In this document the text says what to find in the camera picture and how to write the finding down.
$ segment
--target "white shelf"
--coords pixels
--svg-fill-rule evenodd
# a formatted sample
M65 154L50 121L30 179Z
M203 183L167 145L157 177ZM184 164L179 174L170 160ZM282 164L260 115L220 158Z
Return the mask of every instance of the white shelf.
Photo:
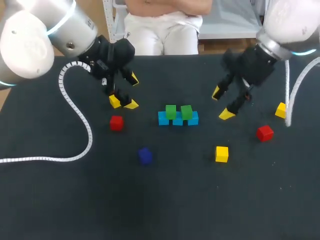
M110 41L115 42L124 37L124 18L127 8L123 0L103 0L106 14ZM116 17L110 24L112 11L107 8L116 8ZM245 39L256 38L262 25L259 16L255 13L250 0L214 0L212 11L203 17L203 25L200 29L199 39Z
M214 0L203 17L199 39L256 38L262 25L250 0Z

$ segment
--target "blue block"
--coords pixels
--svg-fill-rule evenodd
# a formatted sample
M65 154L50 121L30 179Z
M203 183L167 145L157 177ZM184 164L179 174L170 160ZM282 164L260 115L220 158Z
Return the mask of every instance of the blue block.
M152 152L147 147L138 151L140 162L142 165L149 165L152 163Z
M176 112L175 120L172 120L172 125L183 126L184 121L182 120L182 113L180 111Z
M199 116L197 111L192 112L192 119L188 120L188 126L194 126L199 124Z
M166 117L165 111L158 111L158 120L159 120L159 126L169 125L169 120Z

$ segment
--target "red cube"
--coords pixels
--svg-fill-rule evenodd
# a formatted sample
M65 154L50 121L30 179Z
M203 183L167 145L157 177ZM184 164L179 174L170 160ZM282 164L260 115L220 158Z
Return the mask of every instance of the red cube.
M269 141L274 136L274 131L268 125L262 126L256 132L256 136L260 139L261 142Z
M110 120L110 129L120 132L124 128L124 119L122 116L112 116Z

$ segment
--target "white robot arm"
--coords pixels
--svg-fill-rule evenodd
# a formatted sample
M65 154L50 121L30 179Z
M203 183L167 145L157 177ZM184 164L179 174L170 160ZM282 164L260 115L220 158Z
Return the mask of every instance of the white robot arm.
M0 31L0 89L48 72L52 45L66 57L77 57L98 33L75 0L5 0Z
M228 75L218 83L212 98L219 100L233 81L238 83L239 96L220 114L222 120L238 114L243 104L252 99L253 87L260 87L268 79L277 62L287 61L293 55L307 55L319 48L320 0L272 2L256 35L257 44L241 55L228 50L223 56Z
M320 0L274 0L256 39L279 60L314 52L320 45Z
M126 67L135 48L124 38L112 44L97 36L97 26L75 0L5 0L0 33L0 90L47 73L55 46L64 56L88 64L109 97L132 107L132 99L116 90L114 77L120 72L132 86L139 83Z

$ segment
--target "green block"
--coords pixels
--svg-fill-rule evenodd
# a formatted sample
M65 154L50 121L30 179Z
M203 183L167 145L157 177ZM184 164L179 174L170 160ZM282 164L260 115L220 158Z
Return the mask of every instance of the green block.
M175 120L177 117L177 106L176 105L166 105L165 106L165 117L168 120Z
M192 119L192 107L191 105L181 107L182 120Z

